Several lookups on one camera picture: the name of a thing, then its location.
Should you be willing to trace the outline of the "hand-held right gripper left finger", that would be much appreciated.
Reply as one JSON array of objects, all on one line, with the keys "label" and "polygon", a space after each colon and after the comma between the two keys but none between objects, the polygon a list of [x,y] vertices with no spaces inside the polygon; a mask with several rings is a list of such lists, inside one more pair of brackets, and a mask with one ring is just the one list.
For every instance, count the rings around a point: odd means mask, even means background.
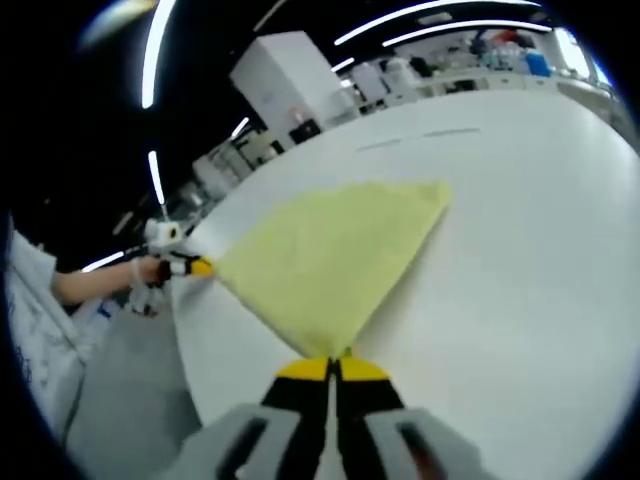
[{"label": "hand-held right gripper left finger", "polygon": [[332,360],[296,360],[259,403],[191,435],[158,479],[312,479],[325,445]]}]

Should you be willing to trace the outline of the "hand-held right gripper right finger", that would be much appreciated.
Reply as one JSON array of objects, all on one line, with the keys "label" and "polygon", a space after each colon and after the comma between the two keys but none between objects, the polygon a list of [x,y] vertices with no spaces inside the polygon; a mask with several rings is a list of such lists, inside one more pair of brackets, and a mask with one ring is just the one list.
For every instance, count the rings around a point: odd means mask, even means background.
[{"label": "hand-held right gripper right finger", "polygon": [[493,479],[478,447],[422,407],[389,374],[353,356],[335,361],[338,450],[349,479]]}]

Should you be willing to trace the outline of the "person's left hand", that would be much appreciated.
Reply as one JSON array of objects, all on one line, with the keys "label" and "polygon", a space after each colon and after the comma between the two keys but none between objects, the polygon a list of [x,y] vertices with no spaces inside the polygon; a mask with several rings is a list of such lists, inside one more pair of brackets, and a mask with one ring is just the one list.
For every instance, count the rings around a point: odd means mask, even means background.
[{"label": "person's left hand", "polygon": [[138,258],[139,277],[144,284],[157,285],[161,281],[161,260],[154,256]]}]

